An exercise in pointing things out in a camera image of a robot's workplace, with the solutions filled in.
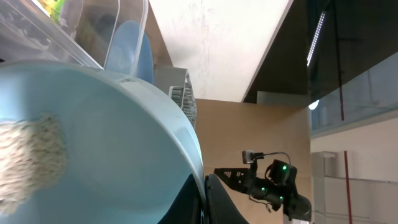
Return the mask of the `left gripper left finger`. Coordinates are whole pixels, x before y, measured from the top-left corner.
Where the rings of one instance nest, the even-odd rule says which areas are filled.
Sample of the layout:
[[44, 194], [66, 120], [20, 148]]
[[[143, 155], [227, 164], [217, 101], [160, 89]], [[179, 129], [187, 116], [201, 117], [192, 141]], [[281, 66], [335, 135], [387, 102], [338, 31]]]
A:
[[201, 197], [192, 175], [186, 179], [173, 204], [158, 224], [200, 224]]

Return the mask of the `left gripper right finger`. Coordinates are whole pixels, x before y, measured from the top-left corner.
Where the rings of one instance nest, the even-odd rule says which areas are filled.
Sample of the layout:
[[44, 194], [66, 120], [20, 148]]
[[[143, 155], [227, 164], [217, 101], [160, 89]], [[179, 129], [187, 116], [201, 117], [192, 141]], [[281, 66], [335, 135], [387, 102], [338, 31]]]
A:
[[210, 224], [248, 224], [215, 174], [205, 177], [205, 192]]

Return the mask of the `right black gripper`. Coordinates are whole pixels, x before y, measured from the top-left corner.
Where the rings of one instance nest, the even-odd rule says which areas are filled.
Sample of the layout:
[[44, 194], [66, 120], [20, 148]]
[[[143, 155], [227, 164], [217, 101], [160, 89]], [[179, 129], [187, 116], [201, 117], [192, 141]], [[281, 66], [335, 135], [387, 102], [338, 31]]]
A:
[[249, 194], [258, 200], [270, 201], [269, 179], [257, 177], [257, 162], [250, 164], [250, 168], [216, 168], [216, 174], [230, 189], [247, 190], [248, 177], [250, 177]]

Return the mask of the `light blue bowl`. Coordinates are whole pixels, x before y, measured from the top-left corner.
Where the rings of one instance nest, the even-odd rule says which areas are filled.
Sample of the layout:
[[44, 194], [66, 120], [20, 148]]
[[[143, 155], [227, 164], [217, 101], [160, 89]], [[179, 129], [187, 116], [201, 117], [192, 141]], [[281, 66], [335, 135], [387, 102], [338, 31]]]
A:
[[184, 112], [139, 78], [81, 65], [1, 64], [1, 119], [59, 121], [61, 179], [2, 223], [157, 223], [184, 183], [205, 202], [200, 144]]

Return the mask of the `waste paper wrapper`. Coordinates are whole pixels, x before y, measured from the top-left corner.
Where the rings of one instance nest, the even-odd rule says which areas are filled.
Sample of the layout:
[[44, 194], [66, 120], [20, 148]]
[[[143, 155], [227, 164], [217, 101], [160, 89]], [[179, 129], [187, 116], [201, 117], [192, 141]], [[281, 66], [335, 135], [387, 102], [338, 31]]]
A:
[[61, 18], [65, 0], [32, 0], [32, 2], [58, 25], [66, 25], [66, 20]]

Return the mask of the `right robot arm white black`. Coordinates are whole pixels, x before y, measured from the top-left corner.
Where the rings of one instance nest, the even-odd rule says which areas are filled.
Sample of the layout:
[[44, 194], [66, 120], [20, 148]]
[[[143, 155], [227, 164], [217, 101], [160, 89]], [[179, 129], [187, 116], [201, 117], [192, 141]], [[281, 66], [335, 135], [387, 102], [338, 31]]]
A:
[[230, 189], [264, 204], [270, 212], [282, 209], [290, 221], [312, 220], [311, 202], [297, 190], [296, 167], [275, 159], [263, 178], [257, 176], [257, 168], [257, 160], [253, 160], [248, 168], [216, 168], [214, 174]]

